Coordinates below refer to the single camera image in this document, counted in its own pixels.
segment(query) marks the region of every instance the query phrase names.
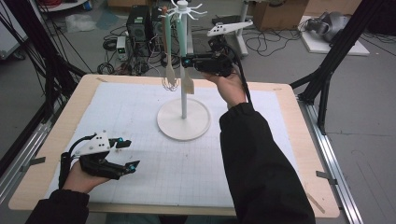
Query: stand base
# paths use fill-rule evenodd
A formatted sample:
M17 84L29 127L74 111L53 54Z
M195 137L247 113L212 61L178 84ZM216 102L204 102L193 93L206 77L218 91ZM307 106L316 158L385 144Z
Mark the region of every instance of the stand base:
M186 118L182 118L181 99L161 107L157 123L161 131L178 141L189 141L203 135L210 127L210 113L202 103L187 99Z

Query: white paper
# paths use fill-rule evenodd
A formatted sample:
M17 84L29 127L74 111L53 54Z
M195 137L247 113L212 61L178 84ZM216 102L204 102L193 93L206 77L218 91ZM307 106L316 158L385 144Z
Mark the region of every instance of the white paper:
M298 171L276 95L271 91L250 94L276 143ZM96 187L90 193L91 202L233 207L219 145L219 118L227 105L216 89L195 88L188 97L208 108L212 124L198 139L179 142L163 134L156 120L161 106L179 97L179 91L154 85L104 82L98 87L65 150L83 136L106 130L109 138L132 141L128 148L112 149L108 161L140 163L134 174ZM47 197L57 189L58 176L59 165Z

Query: white device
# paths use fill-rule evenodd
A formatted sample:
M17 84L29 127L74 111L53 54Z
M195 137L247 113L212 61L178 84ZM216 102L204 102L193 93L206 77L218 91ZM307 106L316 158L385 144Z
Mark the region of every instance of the white device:
M125 62L128 60L129 50L126 43L126 36L117 37L117 53L120 61Z
M210 31L207 32L207 36L225 35L227 33L230 33L231 31L237 31L252 24L253 21L243 21L232 24L222 24L219 22L216 23L215 27L213 27Z

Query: black sleeve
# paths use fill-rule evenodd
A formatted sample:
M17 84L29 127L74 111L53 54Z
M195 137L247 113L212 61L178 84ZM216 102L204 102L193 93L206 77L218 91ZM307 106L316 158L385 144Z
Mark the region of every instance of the black sleeve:
M220 118L220 144L241 223L315 223L300 179L279 149L268 122L250 104Z
M40 200L35 206L26 224L57 223L82 224L88 217L88 200L85 193L57 189L48 199Z

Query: gray floor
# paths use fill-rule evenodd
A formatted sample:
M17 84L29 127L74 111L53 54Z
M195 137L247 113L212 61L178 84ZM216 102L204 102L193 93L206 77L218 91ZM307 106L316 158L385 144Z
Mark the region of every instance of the gray floor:
M66 34L92 71L104 61L103 37L125 24L103 6L84 12L66 10L56 15L61 21L67 14L86 13L101 22L102 29ZM210 27L208 15L196 25ZM245 39L257 35L245 35ZM200 44L198 37L195 44ZM378 46L396 53L396 45L369 39ZM329 95L326 130L341 169L360 210L364 223L396 223L396 177L393 173L396 151L396 90L395 56L361 39L370 56L347 56L336 70ZM249 42L256 48L257 40ZM282 42L271 42L269 48L279 48ZM70 47L69 60L88 70ZM249 50L242 61L247 81L291 83L315 71L325 55L308 53L301 39L269 57ZM158 76L151 70L146 76ZM192 73L193 78L201 78ZM304 87L295 90L300 93ZM0 62L0 156L11 146L18 134L41 106L44 99L30 61ZM10 211L7 197L0 206L0 223L23 223L29 212ZM90 214L88 223L104 223L106 214ZM319 219L318 223L347 223L341 215L337 219Z

